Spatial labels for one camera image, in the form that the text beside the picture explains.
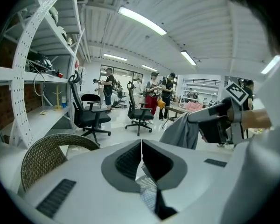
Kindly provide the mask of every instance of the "gray cloth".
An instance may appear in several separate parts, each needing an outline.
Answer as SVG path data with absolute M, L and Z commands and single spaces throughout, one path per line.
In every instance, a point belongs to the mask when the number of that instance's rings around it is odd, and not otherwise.
M 199 125 L 187 121 L 189 113 L 178 117 L 163 133 L 160 142 L 178 147 L 196 149 Z

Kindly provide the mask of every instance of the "brick wall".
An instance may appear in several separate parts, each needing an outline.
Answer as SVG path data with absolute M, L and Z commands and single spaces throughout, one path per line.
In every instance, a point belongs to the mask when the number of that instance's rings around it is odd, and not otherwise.
M 3 39 L 0 45 L 0 67 L 12 68 L 16 44 Z M 41 93 L 39 84 L 35 86 L 37 93 Z M 33 84 L 24 85 L 24 97 L 26 111 L 30 112 L 42 106 L 41 97 L 34 92 Z M 0 129 L 4 128 L 14 120 L 9 85 L 0 86 Z

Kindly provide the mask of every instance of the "wooden table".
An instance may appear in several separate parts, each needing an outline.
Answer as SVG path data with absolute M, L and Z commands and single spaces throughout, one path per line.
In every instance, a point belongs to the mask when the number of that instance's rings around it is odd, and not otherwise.
M 175 112 L 175 116 L 170 118 L 169 117 L 169 112 L 168 112 L 168 118 L 167 118 L 166 122 L 163 124 L 162 128 L 164 128 L 164 126 L 165 126 L 165 124 L 167 123 L 168 120 L 175 121 L 175 119 L 177 118 L 177 114 L 183 114 L 183 113 L 186 113 L 186 112 L 189 112 L 189 113 L 191 112 L 190 110 L 181 108 L 177 105 L 176 106 L 175 105 L 165 106 L 165 109 Z

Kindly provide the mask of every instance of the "black office chair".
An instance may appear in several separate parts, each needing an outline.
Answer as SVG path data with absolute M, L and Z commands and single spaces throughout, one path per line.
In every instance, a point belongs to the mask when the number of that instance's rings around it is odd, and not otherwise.
M 90 106 L 86 106 L 84 110 L 97 110 L 98 109 L 97 107 L 93 107 L 94 104 L 99 104 L 99 108 L 101 108 L 101 98 L 96 94 L 84 94 L 81 97 L 81 100 L 82 100 L 82 104 L 83 101 L 87 101 L 87 104 L 90 105 Z
M 148 127 L 146 124 L 145 120 L 148 119 L 154 119 L 154 116 L 151 114 L 151 108 L 140 108 L 140 109 L 135 109 L 135 101 L 134 101 L 134 97 L 133 97 L 133 89 L 134 89 L 134 85 L 132 82 L 129 81 L 129 83 L 127 84 L 127 89 L 129 91 L 129 96 L 130 96 L 130 107 L 129 107 L 129 111 L 127 113 L 128 117 L 130 119 L 136 119 L 136 120 L 132 120 L 132 124 L 131 125 L 127 125 L 125 126 L 125 129 L 127 129 L 128 127 L 131 126 L 138 126 L 138 136 L 140 135 L 140 126 L 141 127 L 145 127 L 147 129 L 149 129 L 149 132 L 152 132 L 152 128 Z
M 111 118 L 105 113 L 107 109 L 97 109 L 97 110 L 83 110 L 83 104 L 79 98 L 76 83 L 79 82 L 80 76 L 77 71 L 75 74 L 70 76 L 69 84 L 74 96 L 75 102 L 73 102 L 75 108 L 75 117 L 74 123 L 82 130 L 88 130 L 86 133 L 83 133 L 82 136 L 87 136 L 93 134 L 95 142 L 98 144 L 97 137 L 95 133 L 107 133 L 111 135 L 110 131 L 99 129 L 100 124 L 107 123 Z

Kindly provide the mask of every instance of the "chair base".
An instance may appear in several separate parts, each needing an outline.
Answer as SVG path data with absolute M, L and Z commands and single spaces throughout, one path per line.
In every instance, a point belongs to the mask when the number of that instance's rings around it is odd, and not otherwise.
M 87 127 L 85 127 L 85 128 L 83 128 L 82 130 L 83 130 L 83 131 L 84 131 L 84 130 L 88 130 L 86 133 L 83 133 L 83 134 L 82 134 L 83 137 L 85 137 L 85 136 L 87 136 L 87 135 L 89 135 L 89 134 L 92 133 L 95 142 L 96 142 L 99 146 L 100 146 L 100 144 L 98 143 L 97 136 L 95 135 L 95 133 L 107 133 L 108 136 L 111 135 L 111 132 L 110 132 L 110 131 L 102 130 L 102 129 L 97 129 L 97 128 L 87 128 Z
M 125 126 L 125 129 L 127 129 L 128 127 L 131 127 L 131 126 L 138 126 L 138 133 L 137 133 L 137 136 L 140 135 L 140 126 L 141 127 L 145 127 L 146 129 L 149 129 L 149 132 L 151 133 L 153 130 L 151 127 L 148 127 L 147 124 L 146 124 L 146 121 L 136 121 L 136 120 L 132 120 L 132 124 L 131 125 L 126 125 Z

